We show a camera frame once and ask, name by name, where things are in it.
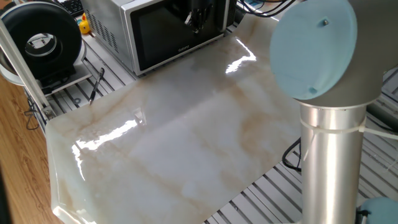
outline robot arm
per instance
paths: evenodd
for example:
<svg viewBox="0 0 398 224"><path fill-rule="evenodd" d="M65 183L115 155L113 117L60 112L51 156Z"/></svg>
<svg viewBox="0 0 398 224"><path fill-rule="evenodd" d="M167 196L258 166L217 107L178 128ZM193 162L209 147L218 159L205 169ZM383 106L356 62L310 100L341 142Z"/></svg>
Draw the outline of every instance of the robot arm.
<svg viewBox="0 0 398 224"><path fill-rule="evenodd" d="M398 62L398 1L308 0L271 39L278 85L300 102L303 224L354 223L366 106Z"/></svg>

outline wooden surface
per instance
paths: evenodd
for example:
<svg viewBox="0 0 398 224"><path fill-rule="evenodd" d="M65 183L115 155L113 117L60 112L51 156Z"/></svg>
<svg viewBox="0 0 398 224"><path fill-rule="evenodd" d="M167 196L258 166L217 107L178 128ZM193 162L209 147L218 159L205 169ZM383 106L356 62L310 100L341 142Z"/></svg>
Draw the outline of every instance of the wooden surface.
<svg viewBox="0 0 398 224"><path fill-rule="evenodd" d="M42 130L26 130L22 87L0 77L0 166L13 223L62 223L51 211L47 148ZM32 118L31 127L37 125Z"/></svg>

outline marble-patterned board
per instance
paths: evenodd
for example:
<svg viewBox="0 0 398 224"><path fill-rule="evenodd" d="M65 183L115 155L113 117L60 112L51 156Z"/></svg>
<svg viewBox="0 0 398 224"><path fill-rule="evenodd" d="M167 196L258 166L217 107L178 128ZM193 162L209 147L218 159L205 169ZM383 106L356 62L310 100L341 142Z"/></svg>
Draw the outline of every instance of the marble-patterned board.
<svg viewBox="0 0 398 224"><path fill-rule="evenodd" d="M51 120L52 209L65 223L199 224L300 136L275 83L276 19L231 35Z"/></svg>

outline black wire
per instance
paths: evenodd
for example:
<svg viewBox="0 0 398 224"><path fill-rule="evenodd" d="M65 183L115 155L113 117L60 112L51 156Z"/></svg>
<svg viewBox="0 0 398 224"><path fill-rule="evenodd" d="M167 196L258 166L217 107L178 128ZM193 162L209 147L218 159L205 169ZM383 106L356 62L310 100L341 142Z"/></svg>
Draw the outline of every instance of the black wire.
<svg viewBox="0 0 398 224"><path fill-rule="evenodd" d="M265 12L256 12L256 11L253 11L253 10L248 6L248 4L247 4L246 2L244 2L244 0L240 0L240 2L241 2L241 4L249 11L249 12L248 12L249 14L252 14L252 15L255 15L255 16L258 16L258 17L262 17L262 18L269 18L269 17L272 17L272 16L276 16L276 15L278 15L279 13L281 13L282 11L284 11L284 10L285 10L286 8L288 8L291 4L293 4L293 2L295 2L295 0L291 0L291 1L290 1L289 3L287 3L284 7L282 7L282 9L280 9L279 11L277 11L277 12L275 12L275 13L273 13L273 14L269 14L269 15L266 15L266 14L275 11L276 9L278 9L279 7L281 7L281 5L283 5L285 2L287 2L287 0L282 0L278 6L276 6L275 8L273 8L273 9L271 9L271 10L269 10L269 11L265 11Z"/></svg>
<svg viewBox="0 0 398 224"><path fill-rule="evenodd" d="M262 2L262 4L261 4L261 6L260 7L258 7L256 10L259 10L259 9L261 9L264 5L265 5L265 1L264 2Z"/></svg>
<svg viewBox="0 0 398 224"><path fill-rule="evenodd" d="M270 13L270 12L275 11L277 8L281 7L281 5L283 5L287 0L281 1L280 4L278 4L275 8L273 8L273 9L271 9L271 10L268 10L268 11L265 11L265 12L256 12L256 11L254 11L253 9L251 9L251 8L249 7L249 5L248 5L244 0L239 0L239 1L240 1L240 2L242 3L242 5L249 11L249 12L248 12L249 14L258 16L258 15L264 15L264 14L267 14L267 13Z"/></svg>
<svg viewBox="0 0 398 224"><path fill-rule="evenodd" d="M291 152L291 150L293 150L294 147L296 147L297 145L300 145L300 146L299 146L299 149L300 149L300 156L299 156L299 160L298 160L297 167L295 167L295 166L290 165L290 164L287 162L286 157L287 157L287 155ZM283 163L286 167L288 167L288 168L290 168L290 169L297 170L297 171L301 172L301 168L299 168L300 160L301 160L301 138L299 138L297 141L295 141L295 142L284 152L284 155L282 156L282 163Z"/></svg>
<svg viewBox="0 0 398 224"><path fill-rule="evenodd" d="M298 155L298 163L297 163L296 168L300 169L300 171L301 171L301 168L299 168L300 161L301 161L301 138L300 138L300 143L298 144L298 151L300 152L300 154Z"/></svg>
<svg viewBox="0 0 398 224"><path fill-rule="evenodd" d="M37 125L37 127L34 127L34 128L29 127L30 121L31 121L32 117L34 116L34 113L37 112L37 110L35 110L35 108L34 108L35 104L34 104L34 101L32 100L31 96L29 96L27 98L27 103L29 105L29 110L24 112L24 115L29 117L29 119L26 122L26 129L28 129L29 131L33 131L33 130L36 130L37 128L39 128L39 125Z"/></svg>

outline stainless steel microwave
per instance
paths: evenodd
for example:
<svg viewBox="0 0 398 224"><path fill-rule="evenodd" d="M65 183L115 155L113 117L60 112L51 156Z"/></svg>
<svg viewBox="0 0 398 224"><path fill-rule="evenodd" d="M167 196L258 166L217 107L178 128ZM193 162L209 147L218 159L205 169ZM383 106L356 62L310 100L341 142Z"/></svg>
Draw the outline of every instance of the stainless steel microwave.
<svg viewBox="0 0 398 224"><path fill-rule="evenodd" d="M90 29L141 75L222 37L236 0L81 0Z"/></svg>

